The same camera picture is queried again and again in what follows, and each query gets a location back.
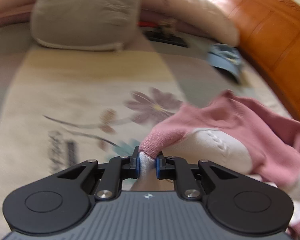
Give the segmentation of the grey cat face cushion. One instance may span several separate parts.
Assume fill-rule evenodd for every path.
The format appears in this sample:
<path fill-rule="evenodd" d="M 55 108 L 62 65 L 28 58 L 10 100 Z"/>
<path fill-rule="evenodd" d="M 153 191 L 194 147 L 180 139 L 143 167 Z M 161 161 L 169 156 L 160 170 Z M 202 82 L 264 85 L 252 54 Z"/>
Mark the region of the grey cat face cushion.
<path fill-rule="evenodd" d="M 135 36 L 140 0 L 37 0 L 32 37 L 55 49 L 120 50 Z"/>

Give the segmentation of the floral cream rolled quilt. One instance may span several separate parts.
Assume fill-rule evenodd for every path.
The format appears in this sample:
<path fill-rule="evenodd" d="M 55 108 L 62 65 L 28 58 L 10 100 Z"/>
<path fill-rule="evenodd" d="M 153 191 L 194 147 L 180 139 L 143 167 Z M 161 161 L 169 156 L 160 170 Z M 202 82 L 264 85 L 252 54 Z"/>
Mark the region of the floral cream rolled quilt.
<path fill-rule="evenodd" d="M 0 0 L 0 25 L 15 21 L 22 12 L 30 12 L 36 0 Z M 181 32 L 207 35 L 218 42 L 238 46 L 240 33 L 232 20 L 208 0 L 140 0 L 141 21 L 155 22 L 160 18 L 178 20 Z"/>

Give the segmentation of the wooden headboard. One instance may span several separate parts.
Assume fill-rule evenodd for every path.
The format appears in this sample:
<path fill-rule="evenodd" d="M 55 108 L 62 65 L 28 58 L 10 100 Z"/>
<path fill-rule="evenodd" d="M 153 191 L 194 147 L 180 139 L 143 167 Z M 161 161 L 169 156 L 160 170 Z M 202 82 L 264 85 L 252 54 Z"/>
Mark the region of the wooden headboard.
<path fill-rule="evenodd" d="M 300 6 L 292 0 L 210 0 L 239 29 L 239 51 L 300 121 Z"/>

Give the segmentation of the black hair clip with flower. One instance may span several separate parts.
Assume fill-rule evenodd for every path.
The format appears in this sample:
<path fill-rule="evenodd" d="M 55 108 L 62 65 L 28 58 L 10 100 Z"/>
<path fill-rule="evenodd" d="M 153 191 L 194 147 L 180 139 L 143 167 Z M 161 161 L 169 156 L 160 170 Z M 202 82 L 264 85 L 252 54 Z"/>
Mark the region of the black hair clip with flower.
<path fill-rule="evenodd" d="M 188 48 L 188 44 L 181 37 L 175 35 L 175 26 L 171 22 L 161 22 L 161 23 L 143 23 L 146 27 L 151 27 L 153 30 L 144 31 L 144 35 L 148 40 L 153 42 L 160 42 L 165 44 L 170 44 L 174 46 Z"/>

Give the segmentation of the pink and white knit sweater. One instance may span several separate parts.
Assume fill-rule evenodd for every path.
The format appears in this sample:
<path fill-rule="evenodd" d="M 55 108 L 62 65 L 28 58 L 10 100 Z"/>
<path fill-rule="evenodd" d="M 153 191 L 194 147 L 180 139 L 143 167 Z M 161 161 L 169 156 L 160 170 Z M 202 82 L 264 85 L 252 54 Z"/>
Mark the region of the pink and white knit sweater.
<path fill-rule="evenodd" d="M 132 190 L 170 187 L 155 175 L 159 153 L 189 163 L 207 159 L 285 191 L 294 204 L 288 233 L 300 237 L 300 122 L 227 90 L 205 108 L 183 103 L 152 128 L 139 152 L 140 176 Z"/>

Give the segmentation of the blue baseball cap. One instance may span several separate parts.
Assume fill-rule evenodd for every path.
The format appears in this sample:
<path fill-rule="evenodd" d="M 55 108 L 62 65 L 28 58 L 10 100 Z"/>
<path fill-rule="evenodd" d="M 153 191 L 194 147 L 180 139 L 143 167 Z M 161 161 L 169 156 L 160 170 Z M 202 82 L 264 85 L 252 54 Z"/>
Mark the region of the blue baseball cap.
<path fill-rule="evenodd" d="M 243 59 L 235 47 L 222 43 L 212 44 L 207 52 L 207 62 L 229 73 L 237 83 L 242 82 Z"/>

